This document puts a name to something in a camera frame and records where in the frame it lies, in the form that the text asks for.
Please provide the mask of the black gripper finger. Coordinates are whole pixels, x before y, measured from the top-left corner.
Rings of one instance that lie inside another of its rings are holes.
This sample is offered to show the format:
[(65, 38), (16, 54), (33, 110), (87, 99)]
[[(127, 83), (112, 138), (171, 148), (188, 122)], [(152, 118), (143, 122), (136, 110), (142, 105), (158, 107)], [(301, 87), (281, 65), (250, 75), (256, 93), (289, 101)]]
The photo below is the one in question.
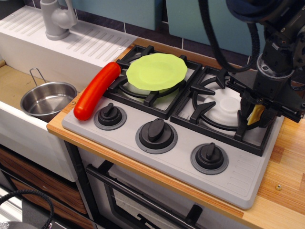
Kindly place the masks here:
[(254, 98), (249, 92), (243, 92), (241, 94), (240, 110), (237, 113), (238, 128), (237, 130), (248, 130), (256, 127), (256, 123), (247, 125), (248, 117), (254, 108)]
[(258, 127), (260, 128), (268, 127), (270, 124), (274, 122), (277, 115), (278, 115), (278, 110), (275, 109), (274, 107), (265, 108), (260, 116)]

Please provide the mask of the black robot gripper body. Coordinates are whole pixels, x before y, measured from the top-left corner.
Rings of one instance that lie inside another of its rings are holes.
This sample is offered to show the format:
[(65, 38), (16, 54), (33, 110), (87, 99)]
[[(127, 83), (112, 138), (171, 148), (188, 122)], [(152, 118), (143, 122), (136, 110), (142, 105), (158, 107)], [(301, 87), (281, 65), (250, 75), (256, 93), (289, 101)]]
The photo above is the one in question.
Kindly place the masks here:
[(230, 73), (231, 88), (242, 94), (249, 92), (254, 104), (274, 107), (278, 117), (299, 122), (305, 114), (305, 101), (290, 86), (288, 77), (269, 77), (260, 71)]

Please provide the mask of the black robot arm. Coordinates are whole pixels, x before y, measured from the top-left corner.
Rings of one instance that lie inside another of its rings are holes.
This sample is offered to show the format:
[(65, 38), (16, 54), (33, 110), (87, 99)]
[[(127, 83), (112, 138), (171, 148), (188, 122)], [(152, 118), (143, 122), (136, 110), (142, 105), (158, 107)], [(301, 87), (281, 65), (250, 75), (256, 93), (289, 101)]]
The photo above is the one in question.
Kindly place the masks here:
[(248, 125), (269, 126), (278, 116), (299, 122), (305, 102), (291, 85), (305, 72), (305, 2), (303, 0), (228, 0), (239, 20), (264, 26), (265, 46), (256, 71), (232, 74), (243, 87), (241, 115)]

